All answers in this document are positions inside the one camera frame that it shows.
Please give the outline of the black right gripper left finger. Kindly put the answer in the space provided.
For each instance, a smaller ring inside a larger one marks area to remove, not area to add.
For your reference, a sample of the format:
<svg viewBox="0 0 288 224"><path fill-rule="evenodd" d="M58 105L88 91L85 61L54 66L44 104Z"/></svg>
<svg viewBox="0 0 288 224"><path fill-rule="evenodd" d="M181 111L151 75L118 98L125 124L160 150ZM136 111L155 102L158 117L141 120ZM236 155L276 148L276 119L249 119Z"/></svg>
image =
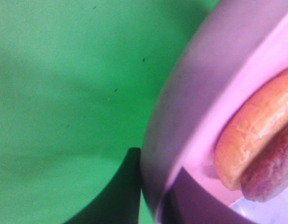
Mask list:
<svg viewBox="0 0 288 224"><path fill-rule="evenodd" d="M140 149L133 147L106 187L68 224L137 224L141 197Z"/></svg>

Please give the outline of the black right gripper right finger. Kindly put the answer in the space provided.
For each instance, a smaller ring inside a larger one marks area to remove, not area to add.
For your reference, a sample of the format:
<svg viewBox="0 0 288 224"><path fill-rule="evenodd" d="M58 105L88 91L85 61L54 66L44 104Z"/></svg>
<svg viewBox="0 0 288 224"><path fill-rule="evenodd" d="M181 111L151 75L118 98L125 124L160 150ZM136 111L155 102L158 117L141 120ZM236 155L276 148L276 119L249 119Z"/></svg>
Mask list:
<svg viewBox="0 0 288 224"><path fill-rule="evenodd" d="M249 224L251 220L230 206L240 199L239 191L230 191L218 181L202 186L184 169L172 182L160 173L157 222L159 224Z"/></svg>

